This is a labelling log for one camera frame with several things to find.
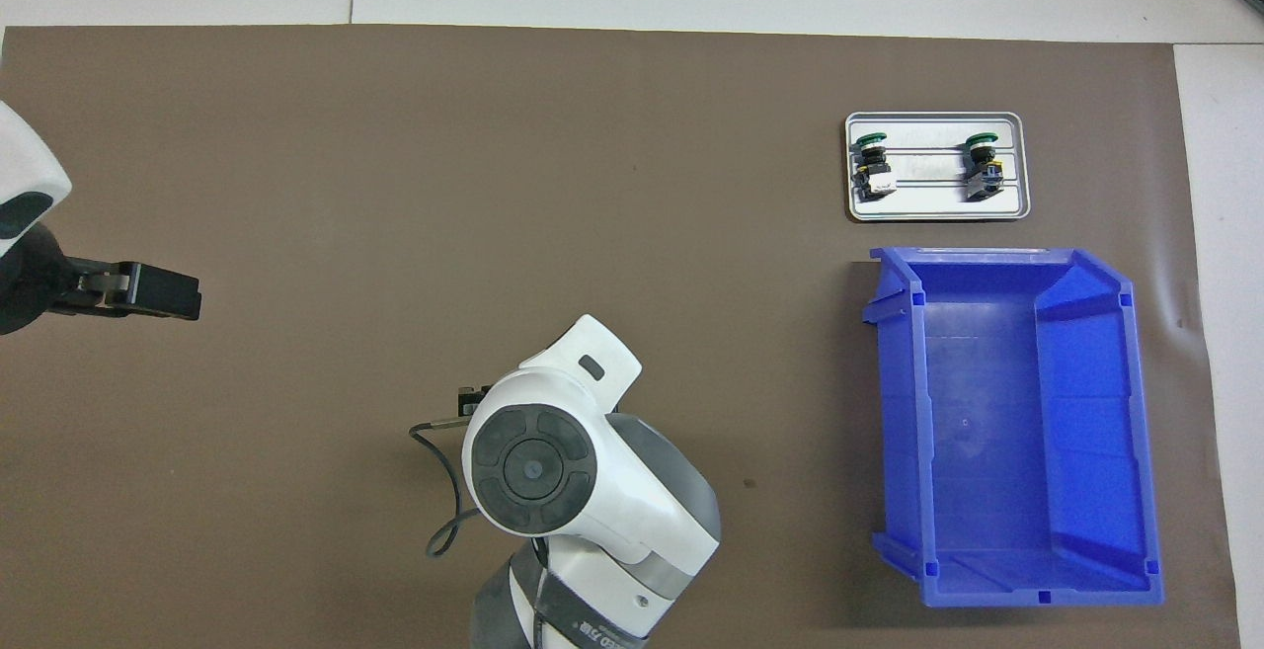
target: brown mat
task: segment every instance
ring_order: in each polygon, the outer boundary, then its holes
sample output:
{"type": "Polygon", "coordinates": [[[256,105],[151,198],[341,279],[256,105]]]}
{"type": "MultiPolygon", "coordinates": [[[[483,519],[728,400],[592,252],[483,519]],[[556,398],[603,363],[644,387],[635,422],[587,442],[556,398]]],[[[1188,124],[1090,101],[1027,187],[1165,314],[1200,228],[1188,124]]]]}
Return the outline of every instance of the brown mat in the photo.
{"type": "MultiPolygon", "coordinates": [[[[518,540],[404,431],[589,311],[724,541],[652,646],[1235,646],[1172,51],[479,28],[10,29],[67,253],[196,324],[0,340],[0,644],[461,646],[518,540]],[[856,224],[857,110],[1012,110],[1020,223],[856,224]],[[938,610],[882,528],[876,245],[1083,247],[1136,283],[1168,602],[938,610]]],[[[442,438],[451,453],[459,433],[442,438]]]]}

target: silver rectangular tray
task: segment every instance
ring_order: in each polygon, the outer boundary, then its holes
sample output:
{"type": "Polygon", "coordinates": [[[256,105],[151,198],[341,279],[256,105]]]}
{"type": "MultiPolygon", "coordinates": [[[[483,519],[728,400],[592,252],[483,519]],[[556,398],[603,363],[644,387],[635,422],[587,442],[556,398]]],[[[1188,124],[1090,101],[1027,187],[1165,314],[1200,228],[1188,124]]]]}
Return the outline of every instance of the silver rectangular tray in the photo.
{"type": "Polygon", "coordinates": [[[1028,191],[1023,121],[1011,113],[854,113],[843,123],[847,209],[861,221],[882,220],[1006,220],[1031,209],[1028,191]],[[886,159],[897,189],[880,200],[866,200],[856,185],[861,163],[856,140],[886,133],[886,159]],[[969,170],[966,139],[995,133],[996,159],[1005,173],[1002,189],[981,202],[966,200],[969,170]]]}

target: blue plastic bin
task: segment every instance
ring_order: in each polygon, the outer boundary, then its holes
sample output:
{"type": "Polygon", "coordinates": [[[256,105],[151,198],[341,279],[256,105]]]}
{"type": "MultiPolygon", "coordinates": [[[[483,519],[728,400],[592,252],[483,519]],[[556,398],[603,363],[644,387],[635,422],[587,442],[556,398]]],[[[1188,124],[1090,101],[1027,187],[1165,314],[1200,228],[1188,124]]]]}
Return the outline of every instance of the blue plastic bin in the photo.
{"type": "Polygon", "coordinates": [[[1079,249],[873,249],[882,558],[932,607],[1163,601],[1133,285],[1079,249]]]}

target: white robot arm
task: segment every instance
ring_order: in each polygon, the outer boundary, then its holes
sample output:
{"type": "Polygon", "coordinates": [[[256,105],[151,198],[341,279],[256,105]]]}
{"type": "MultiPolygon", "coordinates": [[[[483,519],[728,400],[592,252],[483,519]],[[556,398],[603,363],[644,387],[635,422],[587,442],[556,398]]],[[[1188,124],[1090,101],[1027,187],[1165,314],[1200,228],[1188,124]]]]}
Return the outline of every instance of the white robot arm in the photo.
{"type": "Polygon", "coordinates": [[[197,320],[197,280],[139,262],[62,254],[40,218],[71,192],[44,140],[0,101],[0,335],[47,311],[197,320]]]}
{"type": "Polygon", "coordinates": [[[710,485],[616,407],[641,362],[583,316],[479,402],[461,452],[478,507],[526,543],[479,591],[474,649],[635,649],[719,545],[710,485]]]}

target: black cable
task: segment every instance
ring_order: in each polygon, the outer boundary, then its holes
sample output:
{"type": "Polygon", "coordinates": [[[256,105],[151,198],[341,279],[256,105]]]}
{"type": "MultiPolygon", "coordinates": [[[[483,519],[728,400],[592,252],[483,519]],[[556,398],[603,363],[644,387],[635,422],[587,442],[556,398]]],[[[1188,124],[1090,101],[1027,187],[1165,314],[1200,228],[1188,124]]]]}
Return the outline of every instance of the black cable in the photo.
{"type": "Polygon", "coordinates": [[[444,471],[447,472],[447,479],[453,483],[453,498],[456,505],[456,511],[453,514],[451,520],[442,524],[442,526],[440,526],[439,530],[430,536],[430,543],[426,544],[426,557],[439,558],[453,547],[453,543],[456,540],[456,531],[461,529],[461,524],[465,522],[465,520],[477,516],[480,511],[478,510],[478,506],[474,506],[468,511],[461,509],[461,485],[456,479],[456,469],[453,468],[453,463],[447,460],[447,454],[444,454],[439,447],[435,447],[434,442],[430,442],[421,435],[421,433],[427,429],[431,429],[431,423],[428,421],[413,425],[408,429],[408,436],[415,438],[422,447],[430,449],[430,452],[435,454],[435,458],[439,459],[439,463],[444,464],[444,471]],[[444,540],[444,544],[440,545],[439,549],[435,549],[435,544],[445,533],[447,534],[447,539],[444,540]]]}

